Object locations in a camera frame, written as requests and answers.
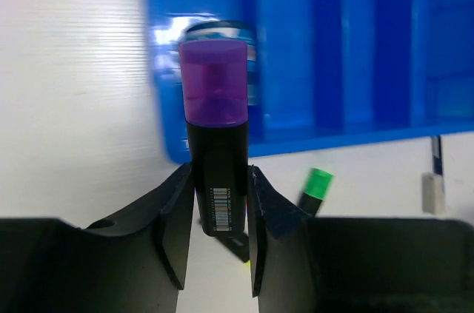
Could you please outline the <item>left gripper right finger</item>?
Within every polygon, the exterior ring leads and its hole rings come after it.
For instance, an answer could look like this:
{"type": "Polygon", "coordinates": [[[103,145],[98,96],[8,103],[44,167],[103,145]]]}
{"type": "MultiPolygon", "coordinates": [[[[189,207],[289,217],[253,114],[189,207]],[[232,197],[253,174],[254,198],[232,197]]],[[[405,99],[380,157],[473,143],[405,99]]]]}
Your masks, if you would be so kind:
{"type": "Polygon", "coordinates": [[[311,217],[247,173],[260,312],[471,312],[473,228],[436,218],[311,217]]]}

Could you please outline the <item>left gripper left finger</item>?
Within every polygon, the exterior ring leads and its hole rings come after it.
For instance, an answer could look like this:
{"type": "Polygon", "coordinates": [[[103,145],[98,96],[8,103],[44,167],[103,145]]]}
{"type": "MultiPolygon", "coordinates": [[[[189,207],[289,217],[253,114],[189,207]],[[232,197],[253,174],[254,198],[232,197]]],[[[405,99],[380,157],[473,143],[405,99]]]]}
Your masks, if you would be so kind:
{"type": "Polygon", "coordinates": [[[174,312],[193,217],[190,165],[87,228],[1,220],[3,312],[174,312]]]}

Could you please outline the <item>purple cap black highlighter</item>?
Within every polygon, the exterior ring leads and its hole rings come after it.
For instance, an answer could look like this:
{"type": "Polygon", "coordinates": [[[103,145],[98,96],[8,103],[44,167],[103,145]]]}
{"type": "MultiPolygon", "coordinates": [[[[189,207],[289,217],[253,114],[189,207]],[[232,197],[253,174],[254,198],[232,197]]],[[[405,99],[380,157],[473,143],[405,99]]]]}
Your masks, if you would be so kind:
{"type": "Polygon", "coordinates": [[[210,237],[245,227],[249,114],[247,100],[222,95],[225,66],[186,62],[178,46],[184,115],[201,225],[210,237]]]}

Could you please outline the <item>blue white tape roll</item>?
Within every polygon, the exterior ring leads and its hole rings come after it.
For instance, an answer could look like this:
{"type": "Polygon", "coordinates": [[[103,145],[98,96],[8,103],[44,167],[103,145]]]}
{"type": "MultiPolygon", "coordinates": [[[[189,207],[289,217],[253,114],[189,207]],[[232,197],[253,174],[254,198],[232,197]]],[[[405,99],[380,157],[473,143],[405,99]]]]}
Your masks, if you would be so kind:
{"type": "Polygon", "coordinates": [[[251,24],[206,21],[188,27],[182,41],[190,42],[183,50],[186,62],[226,67],[222,95],[247,100],[249,106],[258,104],[256,31],[251,24]]]}

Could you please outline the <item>green cap black highlighter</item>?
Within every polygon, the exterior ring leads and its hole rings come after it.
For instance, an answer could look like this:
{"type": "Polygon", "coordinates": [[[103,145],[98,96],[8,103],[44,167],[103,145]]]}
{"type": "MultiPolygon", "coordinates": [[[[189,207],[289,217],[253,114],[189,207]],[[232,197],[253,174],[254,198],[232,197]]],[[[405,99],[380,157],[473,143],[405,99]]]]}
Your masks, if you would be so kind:
{"type": "Polygon", "coordinates": [[[311,217],[315,217],[333,182],[333,174],[322,169],[312,168],[298,198],[297,207],[311,217]]]}

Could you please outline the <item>white eraser stick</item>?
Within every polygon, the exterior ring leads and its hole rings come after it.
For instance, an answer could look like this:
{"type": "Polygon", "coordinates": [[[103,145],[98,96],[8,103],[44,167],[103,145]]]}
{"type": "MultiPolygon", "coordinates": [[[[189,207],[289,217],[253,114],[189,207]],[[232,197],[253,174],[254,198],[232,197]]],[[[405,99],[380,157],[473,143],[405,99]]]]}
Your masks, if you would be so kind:
{"type": "Polygon", "coordinates": [[[444,179],[441,175],[425,173],[422,175],[422,210],[431,215],[444,215],[446,212],[446,197],[444,179]]]}

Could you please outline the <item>blue pen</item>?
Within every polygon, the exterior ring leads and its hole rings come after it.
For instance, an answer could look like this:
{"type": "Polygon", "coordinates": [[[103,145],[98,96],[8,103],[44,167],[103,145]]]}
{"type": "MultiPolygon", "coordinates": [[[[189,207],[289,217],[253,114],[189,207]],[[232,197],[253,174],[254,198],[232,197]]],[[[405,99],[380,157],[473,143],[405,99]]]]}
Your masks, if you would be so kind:
{"type": "Polygon", "coordinates": [[[443,167],[443,152],[442,152],[442,139],[441,136],[433,136],[431,138],[432,156],[433,156],[433,172],[437,175],[444,175],[443,167]]]}

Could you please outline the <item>blue divided plastic tray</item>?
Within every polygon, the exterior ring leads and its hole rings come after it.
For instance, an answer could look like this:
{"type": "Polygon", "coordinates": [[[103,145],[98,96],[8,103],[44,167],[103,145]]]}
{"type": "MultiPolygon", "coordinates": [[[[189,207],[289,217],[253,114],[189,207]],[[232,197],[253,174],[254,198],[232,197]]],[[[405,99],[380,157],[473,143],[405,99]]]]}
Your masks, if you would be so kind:
{"type": "Polygon", "coordinates": [[[250,155],[473,129],[473,0],[147,0],[164,148],[188,161],[178,43],[243,36],[250,155]]]}

